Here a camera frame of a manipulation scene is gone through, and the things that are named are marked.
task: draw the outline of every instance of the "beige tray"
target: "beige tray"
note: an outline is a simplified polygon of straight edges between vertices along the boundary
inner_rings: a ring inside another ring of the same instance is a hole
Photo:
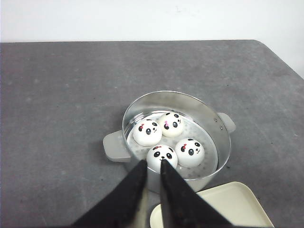
[[[230,182],[197,193],[236,226],[274,227],[249,187]],[[162,209],[157,205],[150,216],[151,228],[162,228]]]

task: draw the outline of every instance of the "metal pot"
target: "metal pot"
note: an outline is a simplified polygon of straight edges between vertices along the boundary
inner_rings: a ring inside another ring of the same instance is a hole
[[[230,152],[230,136],[235,131],[235,124],[225,113],[217,113],[201,100],[180,92],[158,91],[139,97],[130,104],[123,116],[122,129],[108,134],[104,140],[105,154],[111,161],[125,162],[127,170],[131,170],[139,160],[145,159],[151,147],[142,147],[134,143],[132,130],[143,118],[157,120],[168,111],[179,113],[186,122],[180,138],[195,138],[202,142],[205,158],[195,168],[177,167],[178,173],[197,192],[223,168]],[[162,137],[159,144],[167,144],[174,148],[178,138]],[[160,191],[160,175],[148,168],[148,188]]]

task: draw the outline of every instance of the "white wall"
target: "white wall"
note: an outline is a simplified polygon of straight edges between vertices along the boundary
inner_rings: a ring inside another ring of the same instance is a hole
[[[304,77],[304,0],[1,0],[1,41],[257,39]]]

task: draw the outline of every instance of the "black eye patch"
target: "black eye patch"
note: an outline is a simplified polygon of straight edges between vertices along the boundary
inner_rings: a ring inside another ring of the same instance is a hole
[[[154,157],[157,158],[161,153],[159,151],[154,153]]]
[[[192,156],[192,155],[194,154],[194,150],[190,149],[190,150],[188,151],[188,153],[189,153],[190,156]]]
[[[172,155],[170,153],[167,153],[167,158],[172,159]]]

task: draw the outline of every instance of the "perforated steamer tray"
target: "perforated steamer tray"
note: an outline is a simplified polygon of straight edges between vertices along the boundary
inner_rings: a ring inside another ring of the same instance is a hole
[[[158,121],[158,118],[168,111],[157,111],[151,114],[146,114],[143,119],[152,119]],[[210,137],[210,135],[198,124],[192,121],[190,118],[183,116],[179,113],[180,118],[184,122],[184,130],[181,135],[169,138],[162,136],[161,141],[158,144],[165,144],[167,146],[175,148],[177,142],[183,138],[193,138],[199,141],[205,150],[205,156],[203,162],[194,168],[186,168],[178,164],[176,170],[184,179],[194,179],[201,176],[207,176],[214,172],[218,165],[218,152],[216,146]],[[133,138],[133,127],[131,130],[127,142],[132,149],[134,155],[139,159],[146,159],[148,151],[153,147],[146,147],[139,145]]]
[[[235,226],[274,227],[251,189],[243,183],[230,182],[197,194]],[[163,227],[161,212],[160,204],[153,209],[151,228]]]

